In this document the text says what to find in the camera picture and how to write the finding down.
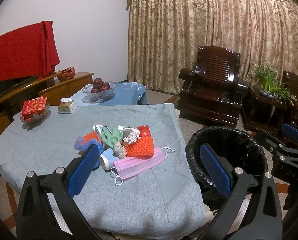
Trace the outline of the pink face mask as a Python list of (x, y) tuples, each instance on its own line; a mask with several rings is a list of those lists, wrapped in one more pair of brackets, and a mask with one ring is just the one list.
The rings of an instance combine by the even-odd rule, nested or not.
[(127, 157), (113, 161), (113, 167), (110, 169), (110, 172), (115, 178), (115, 185), (120, 186), (124, 181), (157, 166), (168, 158), (167, 154), (169, 152), (174, 152), (175, 150), (175, 147), (156, 147), (152, 156)]

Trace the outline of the orange foam net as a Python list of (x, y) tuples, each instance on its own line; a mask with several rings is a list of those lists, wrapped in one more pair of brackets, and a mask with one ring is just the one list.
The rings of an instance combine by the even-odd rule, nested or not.
[(86, 140), (86, 142), (89, 142), (90, 140), (93, 140), (93, 139), (100, 142), (94, 131), (86, 134), (83, 138)]
[(154, 155), (152, 137), (142, 137), (135, 143), (125, 146), (126, 157), (150, 157)]

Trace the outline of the white blue medicine box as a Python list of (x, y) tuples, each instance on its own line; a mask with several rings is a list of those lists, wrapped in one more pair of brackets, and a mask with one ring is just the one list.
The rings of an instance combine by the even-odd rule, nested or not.
[(109, 129), (109, 127), (106, 125), (93, 125), (93, 130), (95, 132), (95, 136), (98, 141), (102, 141), (101, 131), (104, 127), (107, 128), (110, 133), (112, 133), (111, 130)]

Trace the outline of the white tissue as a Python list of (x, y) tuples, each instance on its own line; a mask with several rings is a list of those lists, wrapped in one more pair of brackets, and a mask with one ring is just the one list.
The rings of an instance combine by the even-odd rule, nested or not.
[(131, 145), (140, 138), (140, 131), (137, 128), (126, 127), (123, 130), (124, 137), (122, 142), (124, 145)]

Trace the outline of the red plastic bag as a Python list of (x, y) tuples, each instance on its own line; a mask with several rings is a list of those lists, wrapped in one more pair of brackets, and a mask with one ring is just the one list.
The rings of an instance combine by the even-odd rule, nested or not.
[(140, 132), (139, 136), (142, 137), (151, 137), (150, 128), (148, 125), (138, 126), (138, 131)]

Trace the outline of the dark wooden side table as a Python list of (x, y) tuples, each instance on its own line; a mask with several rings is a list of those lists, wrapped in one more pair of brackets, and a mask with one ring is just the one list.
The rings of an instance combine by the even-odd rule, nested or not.
[(278, 135), (283, 124), (298, 128), (296, 107), (286, 107), (275, 99), (261, 95), (257, 87), (248, 89), (240, 114), (246, 131), (262, 130)]

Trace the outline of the green potted plant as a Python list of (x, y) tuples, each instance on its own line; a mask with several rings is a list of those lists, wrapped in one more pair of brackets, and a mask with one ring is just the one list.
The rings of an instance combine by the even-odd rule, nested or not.
[(273, 96), (280, 104), (294, 106), (295, 97), (290, 90), (280, 82), (278, 72), (274, 64), (265, 62), (264, 64), (254, 64), (249, 74), (250, 85), (265, 92), (266, 95)]

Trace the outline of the blue plastic bag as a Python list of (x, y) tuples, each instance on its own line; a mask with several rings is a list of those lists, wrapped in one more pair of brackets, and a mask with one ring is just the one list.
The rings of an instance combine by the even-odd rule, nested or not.
[(86, 140), (84, 137), (78, 137), (77, 140), (74, 143), (74, 149), (80, 152), (84, 152), (87, 150), (87, 148), (94, 144), (97, 146), (98, 149), (98, 156), (100, 156), (103, 152), (103, 147), (100, 142), (98, 142), (95, 138), (92, 138), (90, 140)]

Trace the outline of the red snack packet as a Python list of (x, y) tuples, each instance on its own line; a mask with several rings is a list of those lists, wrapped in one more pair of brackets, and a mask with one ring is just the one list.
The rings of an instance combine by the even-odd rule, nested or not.
[(35, 114), (40, 115), (44, 113), (46, 104), (47, 98), (44, 96), (24, 101), (21, 117), (26, 120), (32, 118)]

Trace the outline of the white tissue box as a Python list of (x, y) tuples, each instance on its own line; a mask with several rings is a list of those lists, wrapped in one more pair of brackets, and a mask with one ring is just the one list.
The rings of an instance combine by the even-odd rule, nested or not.
[(71, 98), (62, 98), (58, 106), (58, 113), (72, 114), (77, 109), (77, 103)]

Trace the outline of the wooden TV cabinet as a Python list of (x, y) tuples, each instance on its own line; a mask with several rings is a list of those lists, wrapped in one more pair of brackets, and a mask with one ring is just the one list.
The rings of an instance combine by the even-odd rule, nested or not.
[(69, 98), (91, 84), (94, 73), (78, 72), (73, 79), (66, 81), (57, 80), (58, 75), (59, 73), (52, 73), (41, 80), (34, 76), (21, 86), (12, 87), (0, 97), (0, 134), (13, 121), (13, 115), (22, 110), (25, 100), (45, 96), (50, 105), (57, 106), (61, 98)]

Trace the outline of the glass fruit bowl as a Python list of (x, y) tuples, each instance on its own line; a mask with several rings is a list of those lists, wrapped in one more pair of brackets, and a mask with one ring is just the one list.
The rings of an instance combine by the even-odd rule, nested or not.
[(82, 88), (82, 92), (86, 95), (87, 99), (89, 99), (91, 102), (100, 103), (108, 101), (112, 98), (114, 98), (115, 93), (114, 90), (117, 87), (117, 83), (114, 83), (112, 81), (109, 81), (109, 89), (106, 90), (99, 90), (97, 93), (92, 92), (93, 85), (89, 84)]

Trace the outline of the red apples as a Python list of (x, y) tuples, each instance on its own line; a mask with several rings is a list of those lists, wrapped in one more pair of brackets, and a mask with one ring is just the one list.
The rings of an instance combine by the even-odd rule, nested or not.
[(92, 93), (99, 93), (110, 89), (109, 82), (103, 82), (101, 78), (95, 78), (93, 81)]

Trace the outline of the red basket ornament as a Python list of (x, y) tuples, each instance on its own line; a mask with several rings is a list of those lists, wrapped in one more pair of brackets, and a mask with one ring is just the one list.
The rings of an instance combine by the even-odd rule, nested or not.
[(69, 67), (63, 70), (58, 71), (57, 79), (60, 82), (67, 81), (73, 79), (75, 77), (75, 68)]

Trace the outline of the red cloth cover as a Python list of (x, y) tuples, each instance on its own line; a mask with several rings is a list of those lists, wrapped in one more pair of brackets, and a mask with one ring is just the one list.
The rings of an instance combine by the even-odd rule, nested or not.
[(51, 21), (27, 25), (0, 36), (0, 82), (45, 77), (59, 63)]

